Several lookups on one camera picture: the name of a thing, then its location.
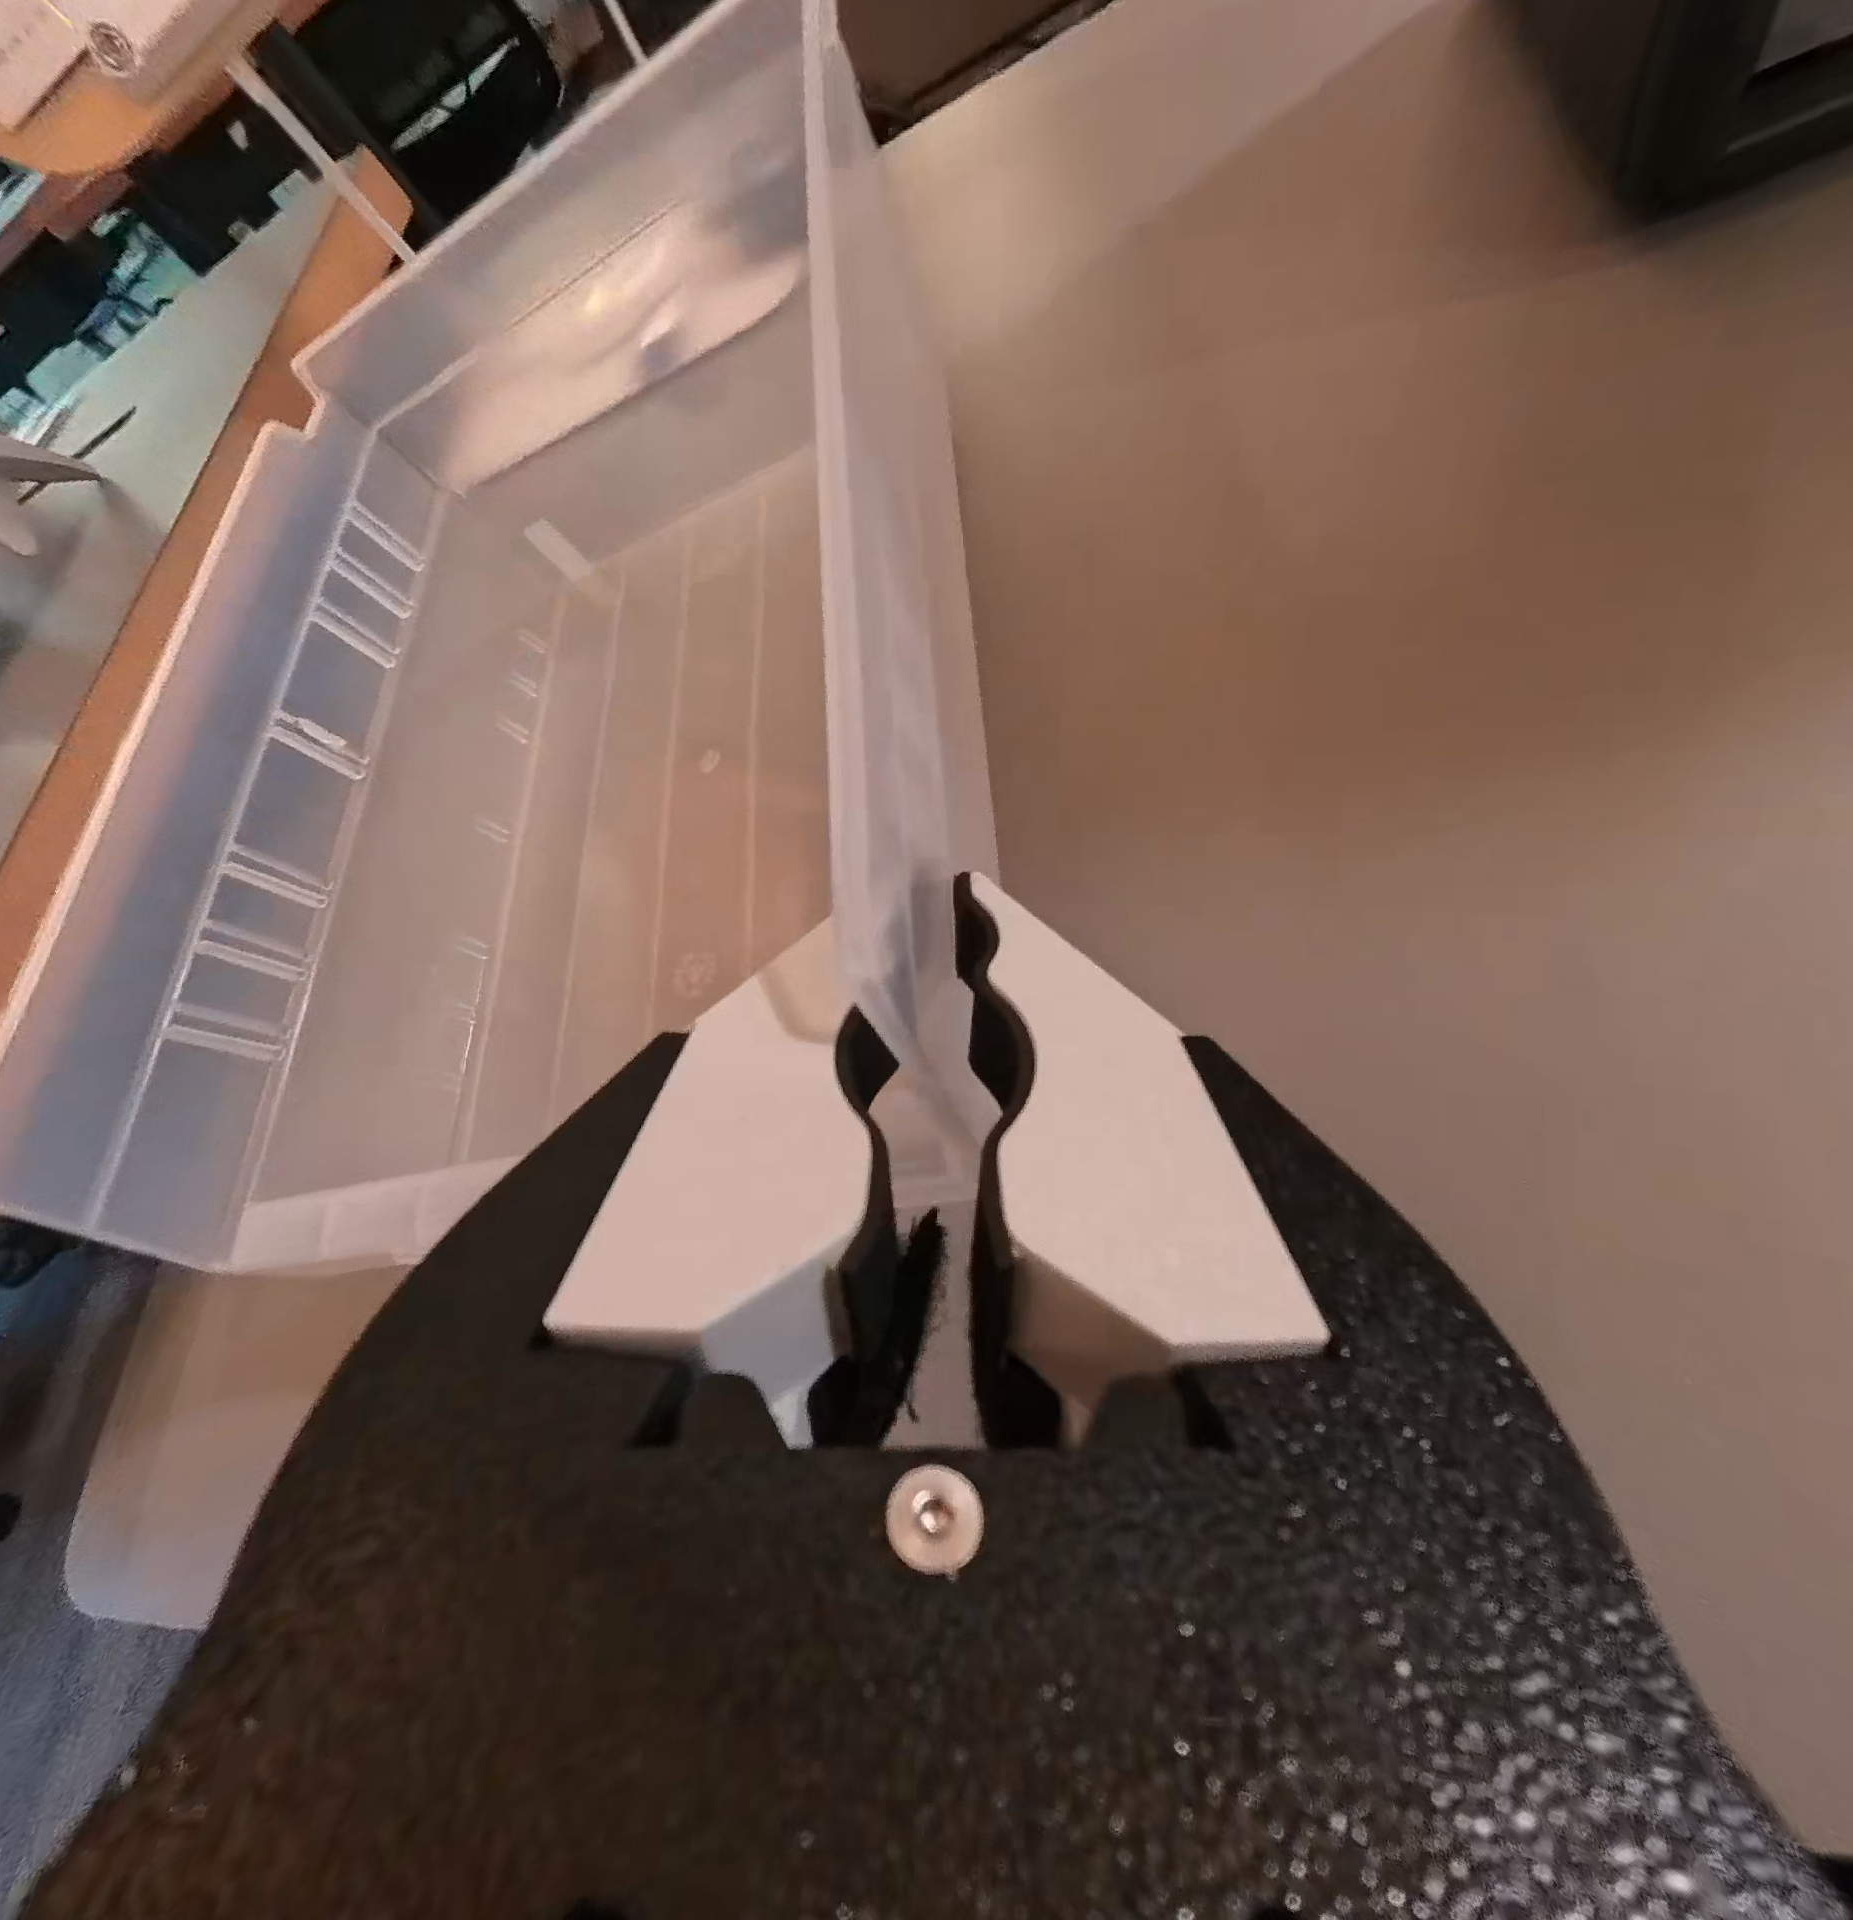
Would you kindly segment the clear plastic bin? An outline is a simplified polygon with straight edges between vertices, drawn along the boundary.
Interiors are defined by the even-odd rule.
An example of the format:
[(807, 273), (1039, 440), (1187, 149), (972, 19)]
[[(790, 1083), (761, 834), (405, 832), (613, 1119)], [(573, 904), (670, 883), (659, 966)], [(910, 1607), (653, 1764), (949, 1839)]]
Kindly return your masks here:
[(714, 4), (296, 364), (0, 1011), (0, 1215), (414, 1263), (834, 909), (999, 876), (961, 504), (839, 4)]

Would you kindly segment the black drawer cabinet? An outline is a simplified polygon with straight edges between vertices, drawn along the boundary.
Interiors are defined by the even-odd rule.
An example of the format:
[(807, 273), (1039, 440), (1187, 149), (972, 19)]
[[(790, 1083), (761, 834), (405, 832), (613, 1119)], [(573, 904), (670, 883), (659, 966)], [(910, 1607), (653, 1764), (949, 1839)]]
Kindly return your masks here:
[(1659, 4), (1611, 163), (1657, 219), (1853, 143), (1853, 3)]

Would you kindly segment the grey desk with wooden edge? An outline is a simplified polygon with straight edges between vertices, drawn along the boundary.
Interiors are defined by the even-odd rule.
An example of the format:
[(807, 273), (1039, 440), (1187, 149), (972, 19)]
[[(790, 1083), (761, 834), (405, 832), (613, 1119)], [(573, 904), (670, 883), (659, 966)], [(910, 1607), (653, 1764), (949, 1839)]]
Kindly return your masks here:
[(36, 504), (58, 540), (0, 670), (0, 1022), (159, 688), (247, 456), (310, 418), (297, 356), (383, 277), (388, 231), (417, 208), (363, 135), (342, 168), (372, 217), (315, 184), (183, 293), (81, 397), (93, 429), (116, 426), (97, 448), (106, 482)]

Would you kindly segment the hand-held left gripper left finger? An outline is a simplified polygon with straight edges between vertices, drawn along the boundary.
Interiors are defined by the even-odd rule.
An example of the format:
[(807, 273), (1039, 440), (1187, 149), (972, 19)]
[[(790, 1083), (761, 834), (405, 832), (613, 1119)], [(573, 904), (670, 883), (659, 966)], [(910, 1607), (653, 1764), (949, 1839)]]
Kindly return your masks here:
[(847, 1354), (840, 1263), (892, 1214), (888, 1159), (842, 1087), (834, 946), (793, 944), (699, 1015), (555, 1285), (560, 1347), (747, 1379), (814, 1444)]

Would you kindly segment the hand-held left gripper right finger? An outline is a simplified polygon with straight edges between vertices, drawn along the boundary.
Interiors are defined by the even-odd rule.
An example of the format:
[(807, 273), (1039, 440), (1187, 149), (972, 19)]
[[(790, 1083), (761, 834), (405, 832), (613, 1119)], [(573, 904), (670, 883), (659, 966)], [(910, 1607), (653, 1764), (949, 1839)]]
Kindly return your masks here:
[(999, 1108), (970, 1260), (981, 1438), (1061, 1444), (1123, 1379), (1324, 1354), (1192, 1038), (985, 876), (959, 876), (956, 921)]

